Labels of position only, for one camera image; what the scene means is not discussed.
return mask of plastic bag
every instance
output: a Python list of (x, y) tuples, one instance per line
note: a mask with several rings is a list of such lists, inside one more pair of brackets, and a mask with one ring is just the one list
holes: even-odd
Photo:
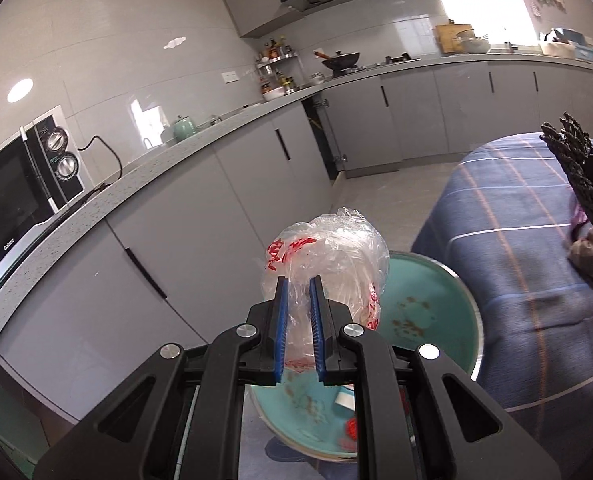
[(342, 207), (336, 214), (294, 224), (270, 244), (266, 256), (265, 300), (274, 298), (279, 276), (289, 280), (286, 367), (315, 367), (309, 282), (317, 274), (325, 297), (346, 304), (355, 322), (372, 330), (379, 325), (390, 255), (379, 232), (358, 211)]

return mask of tile floor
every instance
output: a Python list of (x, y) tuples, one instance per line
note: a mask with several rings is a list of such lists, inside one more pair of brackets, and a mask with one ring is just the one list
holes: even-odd
[(334, 210), (341, 206), (357, 209), (391, 251), (409, 251), (456, 166), (456, 162), (446, 162), (349, 178)]
[[(358, 209), (381, 232), (390, 250), (409, 251), (439, 198), (456, 163), (429, 164), (393, 173), (349, 178), (343, 182), (334, 210)], [(279, 463), (265, 454), (273, 436), (245, 399), (241, 431), (240, 480), (321, 480), (307, 463)]]

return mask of black cable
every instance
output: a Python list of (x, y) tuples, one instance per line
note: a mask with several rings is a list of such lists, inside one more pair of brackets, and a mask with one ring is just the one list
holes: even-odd
[(85, 147), (79, 148), (79, 151), (84, 152), (85, 150), (87, 150), (90, 147), (91, 143), (94, 142), (94, 139), (99, 139), (105, 145), (105, 147), (107, 149), (109, 149), (110, 152), (112, 152), (112, 155), (115, 156), (116, 161), (118, 162), (118, 178), (121, 178), (123, 176), (123, 164), (121, 163), (121, 159), (118, 158), (118, 155), (116, 154), (116, 152), (112, 148), (110, 148), (110, 145), (107, 142), (105, 142), (105, 140), (101, 139), (98, 135), (95, 135), (92, 139), (90, 139), (90, 142), (88, 142), (85, 145)]

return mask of microwave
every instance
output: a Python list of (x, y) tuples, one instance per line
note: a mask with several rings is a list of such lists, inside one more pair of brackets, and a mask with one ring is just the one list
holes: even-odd
[(61, 106), (0, 146), (0, 286), (93, 187)]

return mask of speckled gray countertop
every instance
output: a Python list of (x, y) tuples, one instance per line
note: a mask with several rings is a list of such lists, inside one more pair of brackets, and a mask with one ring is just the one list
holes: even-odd
[(465, 54), (461, 56), (441, 57), (438, 59), (419, 59), (414, 61), (383, 65), (371, 70), (333, 79), (321, 85), (313, 86), (281, 97), (269, 103), (255, 105), (241, 113), (224, 120), (215, 126), (179, 142), (158, 155), (149, 157), (142, 165), (125, 174), (115, 184), (93, 197), (77, 212), (67, 218), (57, 229), (47, 236), (11, 274), (0, 288), (0, 333), (16, 308), (26, 295), (38, 283), (43, 275), (67, 250), (69, 250), (87, 231), (125, 202), (134, 193), (170, 168), (215, 142), (221, 137), (257, 120), (279, 108), (301, 101), (321, 90), (366, 77), (382, 75), (400, 70), (409, 70), (426, 66), (472, 61), (537, 61), (577, 66), (593, 70), (593, 65), (572, 59), (535, 56), (532, 54)]

